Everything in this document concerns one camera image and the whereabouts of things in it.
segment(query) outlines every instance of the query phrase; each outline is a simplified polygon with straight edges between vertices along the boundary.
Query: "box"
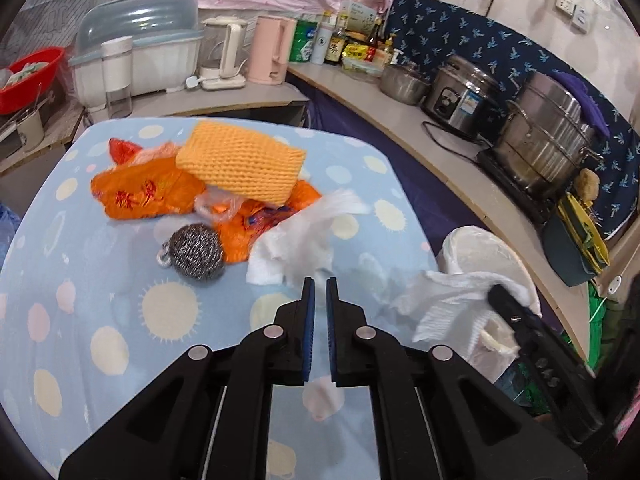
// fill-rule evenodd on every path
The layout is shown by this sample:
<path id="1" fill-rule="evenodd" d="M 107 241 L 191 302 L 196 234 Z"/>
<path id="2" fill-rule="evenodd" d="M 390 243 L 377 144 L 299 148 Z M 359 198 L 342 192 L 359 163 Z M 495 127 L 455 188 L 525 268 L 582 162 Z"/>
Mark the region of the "box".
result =
<path id="1" fill-rule="evenodd" d="M 340 12 L 347 12 L 347 30 L 369 35 L 376 22 L 376 11 L 355 0 L 340 2 Z"/>

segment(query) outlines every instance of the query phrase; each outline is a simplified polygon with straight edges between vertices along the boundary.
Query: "leaf pattern fabric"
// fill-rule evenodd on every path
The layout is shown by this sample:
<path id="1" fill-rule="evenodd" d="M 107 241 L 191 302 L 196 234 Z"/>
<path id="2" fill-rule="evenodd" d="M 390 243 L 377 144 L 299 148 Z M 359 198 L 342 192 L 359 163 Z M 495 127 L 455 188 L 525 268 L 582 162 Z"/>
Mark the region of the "leaf pattern fabric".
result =
<path id="1" fill-rule="evenodd" d="M 448 56 L 468 59 L 498 82 L 499 106 L 492 108 L 479 125 L 490 141 L 498 138 L 513 99 L 530 72 L 566 72 L 580 77 L 598 105 L 610 129 L 610 138 L 594 148 L 602 163 L 588 158 L 584 165 L 600 177 L 600 194 L 593 209 L 600 233 L 612 236 L 638 205 L 640 139 L 611 102 L 571 66 L 529 38 L 500 23 L 459 6 L 437 0 L 394 0 L 387 32 L 397 35 L 394 45 L 402 60 L 416 62 L 429 81 Z"/>

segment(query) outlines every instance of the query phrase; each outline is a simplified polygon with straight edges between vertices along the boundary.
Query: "power cord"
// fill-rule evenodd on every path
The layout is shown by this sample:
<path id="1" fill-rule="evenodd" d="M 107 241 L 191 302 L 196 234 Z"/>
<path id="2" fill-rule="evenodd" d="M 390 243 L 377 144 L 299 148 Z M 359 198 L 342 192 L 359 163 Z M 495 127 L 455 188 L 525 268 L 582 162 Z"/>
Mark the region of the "power cord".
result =
<path id="1" fill-rule="evenodd" d="M 448 148 L 447 146 L 444 146 L 443 144 L 441 144 L 439 140 L 436 140 L 435 136 L 433 135 L 433 132 L 431 131 L 430 126 L 435 126 L 436 128 L 440 128 L 440 129 L 442 129 L 442 126 L 436 123 L 432 123 L 431 121 L 422 122 L 422 127 L 427 132 L 427 134 L 431 137 L 431 140 L 433 142 L 435 142 L 438 146 L 440 146 L 446 152 L 453 153 L 454 155 L 461 156 L 462 158 L 466 158 L 466 160 L 471 162 L 473 165 L 479 166 L 478 162 L 474 158 L 471 158 L 470 156 L 466 156 L 463 153 L 459 153 L 456 150 L 452 150 L 451 148 Z"/>

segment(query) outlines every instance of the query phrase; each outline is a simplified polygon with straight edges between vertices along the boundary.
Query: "purple cloth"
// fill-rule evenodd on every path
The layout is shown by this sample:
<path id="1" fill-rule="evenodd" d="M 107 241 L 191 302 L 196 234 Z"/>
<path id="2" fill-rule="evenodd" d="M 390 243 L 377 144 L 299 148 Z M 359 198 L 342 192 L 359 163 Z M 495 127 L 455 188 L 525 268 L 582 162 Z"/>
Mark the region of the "purple cloth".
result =
<path id="1" fill-rule="evenodd" d="M 584 81 L 575 75 L 567 74 L 564 72 L 552 72 L 549 76 L 558 81 L 564 88 L 566 88 L 572 96 L 580 103 L 582 109 L 582 120 L 585 121 L 591 128 L 596 130 L 601 136 L 609 137 L 609 127 L 604 121 L 602 112 L 598 108 L 598 105 L 593 102 L 589 96 L 587 85 Z"/>

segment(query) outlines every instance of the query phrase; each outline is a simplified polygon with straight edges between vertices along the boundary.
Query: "wall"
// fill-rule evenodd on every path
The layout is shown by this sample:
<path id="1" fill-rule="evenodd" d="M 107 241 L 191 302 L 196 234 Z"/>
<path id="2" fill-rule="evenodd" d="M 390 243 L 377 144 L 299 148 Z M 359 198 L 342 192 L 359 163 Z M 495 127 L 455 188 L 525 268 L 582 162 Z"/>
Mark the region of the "wall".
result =
<path id="1" fill-rule="evenodd" d="M 592 0 L 573 0 L 593 17 L 587 35 L 568 25 L 568 19 L 554 9 L 555 0 L 443 1 L 484 14 L 530 37 L 572 65 L 625 119 L 632 115 L 640 89 L 640 37 L 615 0 L 608 12 Z"/>

